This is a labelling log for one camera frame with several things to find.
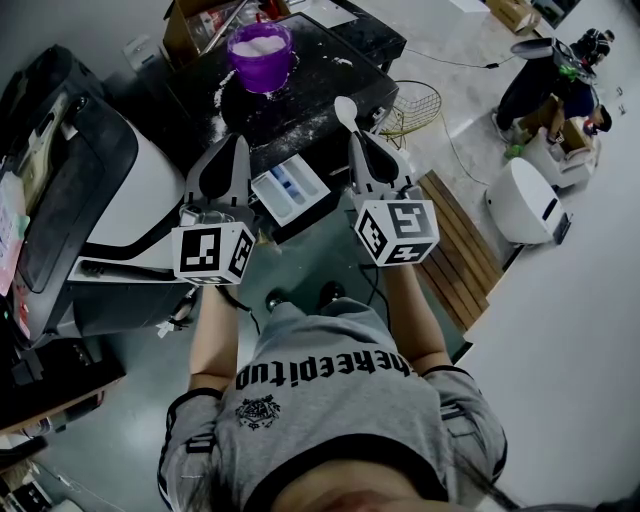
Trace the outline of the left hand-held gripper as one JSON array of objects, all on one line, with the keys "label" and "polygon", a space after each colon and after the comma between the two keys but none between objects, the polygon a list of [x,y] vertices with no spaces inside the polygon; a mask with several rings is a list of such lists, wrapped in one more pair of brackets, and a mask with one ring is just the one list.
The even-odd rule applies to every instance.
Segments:
[{"label": "left hand-held gripper", "polygon": [[246,204],[250,148],[233,133],[212,144],[189,171],[180,224],[171,231],[173,272],[198,286],[241,283],[255,245],[251,226],[238,214],[206,211],[211,204]]}]

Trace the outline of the white plastic spoon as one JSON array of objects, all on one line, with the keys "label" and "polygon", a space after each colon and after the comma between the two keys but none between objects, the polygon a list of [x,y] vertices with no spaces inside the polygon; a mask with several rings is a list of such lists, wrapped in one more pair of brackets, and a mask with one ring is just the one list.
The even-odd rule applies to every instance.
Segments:
[{"label": "white plastic spoon", "polygon": [[359,128],[356,123],[358,109],[356,103],[349,97],[337,96],[334,100],[334,110],[339,122],[352,134],[357,134]]}]

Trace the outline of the white detergent drawer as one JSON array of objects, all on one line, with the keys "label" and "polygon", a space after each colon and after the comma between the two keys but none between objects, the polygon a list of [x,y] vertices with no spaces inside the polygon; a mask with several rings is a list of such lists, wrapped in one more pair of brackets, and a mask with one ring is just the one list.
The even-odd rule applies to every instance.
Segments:
[{"label": "white detergent drawer", "polygon": [[291,223],[330,193],[299,154],[254,178],[251,190],[280,227]]}]

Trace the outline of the person's right forearm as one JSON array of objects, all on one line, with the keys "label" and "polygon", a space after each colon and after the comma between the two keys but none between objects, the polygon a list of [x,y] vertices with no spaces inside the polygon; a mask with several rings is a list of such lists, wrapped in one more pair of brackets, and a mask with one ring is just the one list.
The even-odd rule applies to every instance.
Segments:
[{"label": "person's right forearm", "polygon": [[413,267],[385,267],[383,275],[391,334],[399,353],[420,375],[438,366],[450,366],[443,332]]}]

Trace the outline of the person's left forearm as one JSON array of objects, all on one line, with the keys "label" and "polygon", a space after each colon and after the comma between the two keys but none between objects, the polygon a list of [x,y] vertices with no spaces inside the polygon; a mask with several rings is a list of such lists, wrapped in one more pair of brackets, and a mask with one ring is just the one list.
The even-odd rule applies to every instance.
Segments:
[{"label": "person's left forearm", "polygon": [[190,350],[189,389],[223,392],[236,376],[238,342],[237,308],[215,286],[205,286]]}]

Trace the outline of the purple plastic bucket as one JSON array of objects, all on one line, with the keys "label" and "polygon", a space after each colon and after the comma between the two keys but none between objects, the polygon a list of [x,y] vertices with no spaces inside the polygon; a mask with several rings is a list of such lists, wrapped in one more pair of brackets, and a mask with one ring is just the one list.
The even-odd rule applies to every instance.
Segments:
[{"label": "purple plastic bucket", "polygon": [[[235,55],[232,46],[255,37],[278,35],[287,45],[284,49],[263,57],[246,58]],[[272,93],[282,88],[293,62],[293,36],[290,29],[276,22],[254,23],[237,29],[227,42],[227,52],[243,87],[256,94]]]}]

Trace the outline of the wooden slatted platform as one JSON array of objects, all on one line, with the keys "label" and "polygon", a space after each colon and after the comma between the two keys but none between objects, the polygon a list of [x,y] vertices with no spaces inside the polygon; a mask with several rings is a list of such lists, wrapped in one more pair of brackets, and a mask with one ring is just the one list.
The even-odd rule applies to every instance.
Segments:
[{"label": "wooden slatted platform", "polygon": [[435,171],[420,178],[418,185],[433,203],[440,241],[416,270],[454,325],[466,333],[489,307],[502,266]]}]

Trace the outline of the person's right shoe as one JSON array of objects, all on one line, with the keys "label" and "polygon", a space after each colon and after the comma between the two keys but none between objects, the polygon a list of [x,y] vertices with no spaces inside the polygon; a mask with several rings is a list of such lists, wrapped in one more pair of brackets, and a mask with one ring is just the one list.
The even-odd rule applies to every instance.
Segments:
[{"label": "person's right shoe", "polygon": [[345,296],[345,289],[339,282],[329,281],[320,290],[318,307],[323,308],[338,299],[344,298]]}]

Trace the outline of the black speckled appliance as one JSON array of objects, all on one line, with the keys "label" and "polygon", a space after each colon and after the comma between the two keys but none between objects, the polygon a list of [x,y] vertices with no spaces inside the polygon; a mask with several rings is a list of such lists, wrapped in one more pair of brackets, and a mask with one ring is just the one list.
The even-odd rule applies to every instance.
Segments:
[{"label": "black speckled appliance", "polygon": [[388,72],[392,63],[402,56],[407,40],[349,0],[330,1],[355,17],[352,21],[334,26],[332,30],[384,72]]}]

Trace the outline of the small white box device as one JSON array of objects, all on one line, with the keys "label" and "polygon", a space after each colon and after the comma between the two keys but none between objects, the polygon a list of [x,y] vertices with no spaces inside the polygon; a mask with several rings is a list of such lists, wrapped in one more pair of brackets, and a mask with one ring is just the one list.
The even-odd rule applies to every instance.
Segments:
[{"label": "small white box device", "polygon": [[148,35],[131,40],[123,47],[122,53],[134,72],[164,60],[160,47]]}]

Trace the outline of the round white toilet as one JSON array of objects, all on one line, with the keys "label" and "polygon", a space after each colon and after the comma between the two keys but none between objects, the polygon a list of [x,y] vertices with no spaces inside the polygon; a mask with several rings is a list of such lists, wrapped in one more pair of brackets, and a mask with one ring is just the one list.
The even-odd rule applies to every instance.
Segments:
[{"label": "round white toilet", "polygon": [[489,213],[504,238],[516,245],[560,245],[571,227],[559,197],[540,172],[516,157],[485,193]]}]

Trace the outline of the white flat panel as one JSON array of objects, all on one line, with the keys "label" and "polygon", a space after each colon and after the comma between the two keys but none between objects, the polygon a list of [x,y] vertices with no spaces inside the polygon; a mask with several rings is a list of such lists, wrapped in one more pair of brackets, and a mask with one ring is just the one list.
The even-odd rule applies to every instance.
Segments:
[{"label": "white flat panel", "polygon": [[353,13],[337,5],[332,0],[305,1],[306,4],[302,12],[327,28],[350,23],[357,19]]}]

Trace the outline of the white toilet with open lid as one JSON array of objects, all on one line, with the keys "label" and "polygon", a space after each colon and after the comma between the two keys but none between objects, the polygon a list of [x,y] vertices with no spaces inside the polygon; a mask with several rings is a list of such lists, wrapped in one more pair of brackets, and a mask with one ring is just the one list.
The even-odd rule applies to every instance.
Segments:
[{"label": "white toilet with open lid", "polygon": [[583,147],[566,153],[561,147],[564,141],[550,144],[547,129],[541,128],[524,147],[522,158],[532,164],[551,185],[567,188],[588,181],[595,172],[597,163],[594,149]]}]

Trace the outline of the cardboard box beside toilet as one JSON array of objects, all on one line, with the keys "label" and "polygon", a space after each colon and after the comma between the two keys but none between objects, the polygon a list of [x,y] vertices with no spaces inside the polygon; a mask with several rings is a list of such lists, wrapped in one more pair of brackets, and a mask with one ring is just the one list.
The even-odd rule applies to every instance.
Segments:
[{"label": "cardboard box beside toilet", "polygon": [[[535,137],[541,128],[548,129],[554,119],[557,109],[557,98],[550,95],[549,98],[536,111],[518,120],[515,127],[522,135],[522,140],[528,142]],[[575,117],[564,122],[560,134],[564,141],[561,143],[563,150],[568,153],[583,147],[594,149],[596,139],[587,135],[584,131],[584,123],[587,118]]]}]

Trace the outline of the person's grey printed t-shirt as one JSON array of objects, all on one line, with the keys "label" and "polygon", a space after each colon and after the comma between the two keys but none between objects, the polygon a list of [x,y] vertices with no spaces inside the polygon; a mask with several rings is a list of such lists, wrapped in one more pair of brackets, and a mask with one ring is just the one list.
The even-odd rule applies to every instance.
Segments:
[{"label": "person's grey printed t-shirt", "polygon": [[319,315],[280,305],[228,389],[174,401],[158,486],[171,512],[267,512],[302,473],[357,459],[404,473],[424,498],[470,504],[506,458],[467,372],[416,372],[371,308],[342,299]]}]

